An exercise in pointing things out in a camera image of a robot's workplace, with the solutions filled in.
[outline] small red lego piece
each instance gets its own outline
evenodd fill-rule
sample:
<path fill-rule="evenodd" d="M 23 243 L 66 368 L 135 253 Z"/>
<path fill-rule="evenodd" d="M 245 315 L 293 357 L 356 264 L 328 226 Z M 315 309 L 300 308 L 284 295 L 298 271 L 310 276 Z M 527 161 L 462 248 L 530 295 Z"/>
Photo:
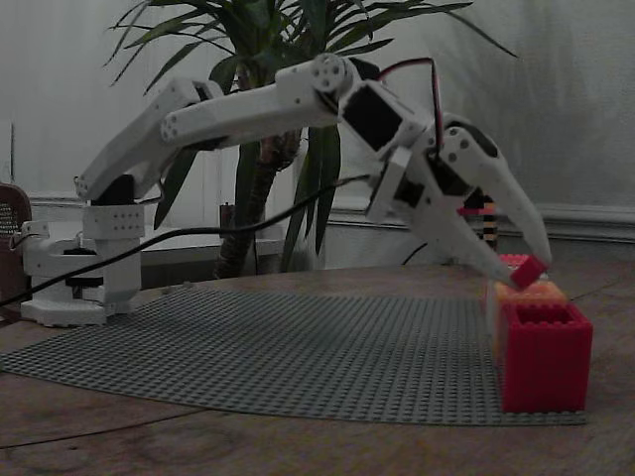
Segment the small red lego piece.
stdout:
<path fill-rule="evenodd" d="M 519 290 L 522 291 L 534 283 L 546 271 L 547 267 L 538 261 L 538 258 L 530 256 L 514 273 L 512 273 L 512 281 L 516 284 Z"/>
<path fill-rule="evenodd" d="M 529 259 L 529 255 L 500 255 L 500 259 L 510 268 L 520 268 Z"/>

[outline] red lego brick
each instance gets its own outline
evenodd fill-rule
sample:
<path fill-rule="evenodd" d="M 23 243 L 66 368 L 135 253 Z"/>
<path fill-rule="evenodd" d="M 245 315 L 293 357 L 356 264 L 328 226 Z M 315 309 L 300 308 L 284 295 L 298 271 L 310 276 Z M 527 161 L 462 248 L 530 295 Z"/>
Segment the red lego brick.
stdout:
<path fill-rule="evenodd" d="M 503 412 L 584 410 L 593 326 L 573 304 L 505 304 Z"/>
<path fill-rule="evenodd" d="M 500 255 L 500 259 L 510 268 L 520 268 L 529 259 L 529 255 Z"/>
<path fill-rule="evenodd" d="M 530 256 L 520 268 L 512 274 L 512 281 L 516 284 L 518 289 L 522 291 L 534 283 L 546 271 L 547 267 L 538 261 L 538 258 Z"/>

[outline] tree trunk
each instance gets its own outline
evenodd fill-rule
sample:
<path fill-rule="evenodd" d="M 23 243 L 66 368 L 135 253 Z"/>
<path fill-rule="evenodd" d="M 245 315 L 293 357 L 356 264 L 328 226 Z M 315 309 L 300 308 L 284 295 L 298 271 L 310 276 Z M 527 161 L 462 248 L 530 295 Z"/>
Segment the tree trunk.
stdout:
<path fill-rule="evenodd" d="M 254 184 L 247 205 L 248 225 L 260 222 L 276 174 L 290 166 L 300 148 L 301 131 L 264 139 L 260 145 L 260 157 L 256 163 Z M 225 238 L 220 249 L 214 277 L 218 280 L 237 278 L 245 266 L 245 259 L 254 236 L 231 235 Z"/>

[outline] white wall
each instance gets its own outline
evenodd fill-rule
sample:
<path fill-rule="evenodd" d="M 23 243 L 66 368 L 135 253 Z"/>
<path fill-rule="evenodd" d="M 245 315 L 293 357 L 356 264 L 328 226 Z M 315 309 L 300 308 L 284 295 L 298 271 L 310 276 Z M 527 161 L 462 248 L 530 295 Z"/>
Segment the white wall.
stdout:
<path fill-rule="evenodd" d="M 389 27 L 378 38 L 396 41 L 368 58 L 382 66 L 411 57 L 436 58 L 444 109 L 491 135 L 518 181 L 541 206 L 566 204 L 582 215 L 591 208 L 595 213 L 621 207 L 635 215 L 635 3 L 478 0 L 465 16 L 519 58 L 499 53 L 443 15 Z M 396 74 L 391 85 L 429 103 L 424 68 Z M 363 160 L 347 157 L 346 174 L 368 170 Z M 360 208 L 368 194 L 362 187 L 345 190 L 338 204 Z M 402 245 L 417 240 L 404 241 L 397 233 L 332 228 L 327 265 L 399 262 Z"/>
<path fill-rule="evenodd" d="M 163 39 L 148 47 L 122 80 L 110 87 L 127 57 L 102 67 L 118 39 L 106 29 L 132 4 L 130 0 L 3 0 L 0 4 L 0 119 L 15 123 L 16 183 L 31 196 L 74 196 L 73 177 L 141 113 L 170 77 L 207 78 L 222 58 L 217 50 L 201 47 L 144 97 L 152 77 L 184 44 Z M 146 15 L 140 23 L 156 24 L 158 15 Z M 201 154 L 167 224 L 216 224 L 217 205 L 233 201 L 235 166 L 235 150 Z M 285 206 L 290 196 L 289 176 L 279 181 L 287 186 L 279 186 L 273 194 L 270 210 Z"/>

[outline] red wire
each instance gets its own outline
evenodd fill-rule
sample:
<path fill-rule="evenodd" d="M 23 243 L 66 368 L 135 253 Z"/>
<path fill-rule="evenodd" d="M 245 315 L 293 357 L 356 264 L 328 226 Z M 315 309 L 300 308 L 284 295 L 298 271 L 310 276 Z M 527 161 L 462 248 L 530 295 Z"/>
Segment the red wire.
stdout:
<path fill-rule="evenodd" d="M 441 150 L 441 146 L 444 144 L 444 117 L 441 111 L 441 95 L 439 94 L 439 77 L 437 75 L 437 66 L 432 58 L 414 58 L 406 59 L 404 61 L 397 62 L 392 66 L 388 66 L 386 69 L 379 73 L 378 80 L 383 80 L 386 76 L 395 72 L 397 69 L 401 69 L 408 66 L 414 66 L 417 64 L 429 64 L 432 67 L 432 84 L 433 84 L 433 102 L 435 104 L 435 128 L 437 135 L 437 154 Z"/>

